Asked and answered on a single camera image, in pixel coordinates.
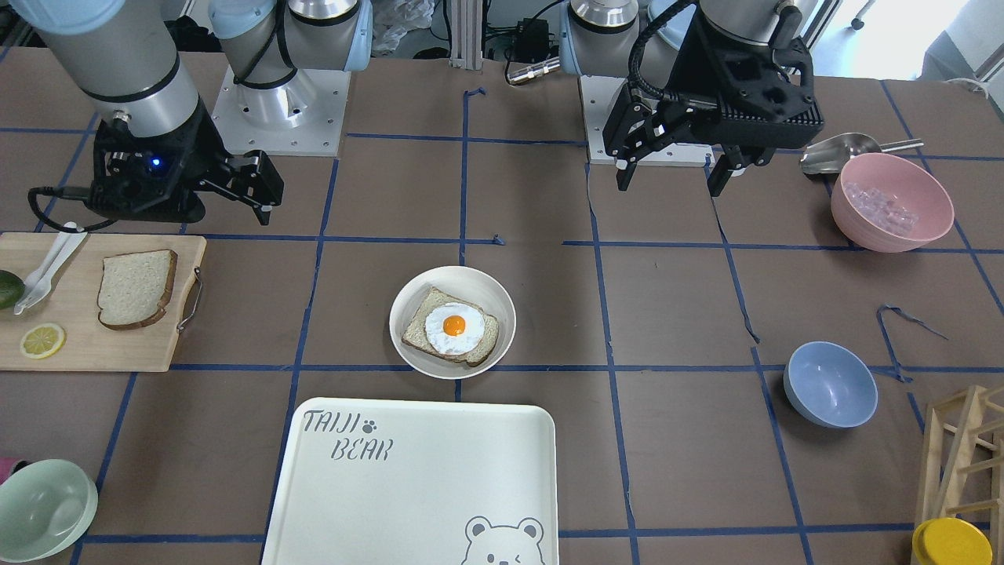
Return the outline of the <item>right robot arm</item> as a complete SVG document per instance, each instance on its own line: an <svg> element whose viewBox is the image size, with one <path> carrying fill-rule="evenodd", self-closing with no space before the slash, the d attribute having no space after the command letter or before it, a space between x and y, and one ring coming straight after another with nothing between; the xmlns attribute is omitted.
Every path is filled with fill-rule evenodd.
<svg viewBox="0 0 1004 565"><path fill-rule="evenodd" d="M196 223L198 193L251 208L261 225L282 201L284 182L266 151L224 146L176 43L151 1L14 1L100 124L87 187L28 191L32 213L53 221L41 196L75 200L100 215L85 231L118 221ZM369 1L213 1L213 32L230 64L238 107L258 131L290 131L326 116L309 71L362 71L373 45Z"/></svg>

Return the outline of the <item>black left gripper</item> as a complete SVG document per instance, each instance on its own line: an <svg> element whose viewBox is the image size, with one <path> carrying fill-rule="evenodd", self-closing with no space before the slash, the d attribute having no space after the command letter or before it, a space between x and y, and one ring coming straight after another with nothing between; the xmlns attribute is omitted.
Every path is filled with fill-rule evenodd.
<svg viewBox="0 0 1004 565"><path fill-rule="evenodd" d="M668 23L653 17L630 33L624 83L602 130L618 190L630 188L638 161L670 144L717 144L707 182L717 198L749 162L798 149L824 128L801 18L694 17L671 65L647 71Z"/></svg>

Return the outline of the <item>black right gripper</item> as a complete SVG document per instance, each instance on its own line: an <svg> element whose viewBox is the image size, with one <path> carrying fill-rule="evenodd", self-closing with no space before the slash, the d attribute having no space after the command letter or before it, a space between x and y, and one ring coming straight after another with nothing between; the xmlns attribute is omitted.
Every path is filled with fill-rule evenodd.
<svg viewBox="0 0 1004 565"><path fill-rule="evenodd" d="M212 191L268 226L286 186L265 151L229 153L201 101L179 128L151 138L133 135L120 118L102 121L93 168L85 207L108 221L198 222L206 213L198 193Z"/></svg>

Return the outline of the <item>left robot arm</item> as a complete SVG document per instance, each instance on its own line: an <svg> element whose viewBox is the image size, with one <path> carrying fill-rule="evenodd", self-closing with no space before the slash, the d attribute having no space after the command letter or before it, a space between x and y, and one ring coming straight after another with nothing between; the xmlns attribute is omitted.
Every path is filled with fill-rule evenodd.
<svg viewBox="0 0 1004 565"><path fill-rule="evenodd" d="M635 169L671 144L721 149L708 189L799 149L824 128L802 33L814 1L564 1L566 74L621 81L602 133L625 191Z"/></svg>

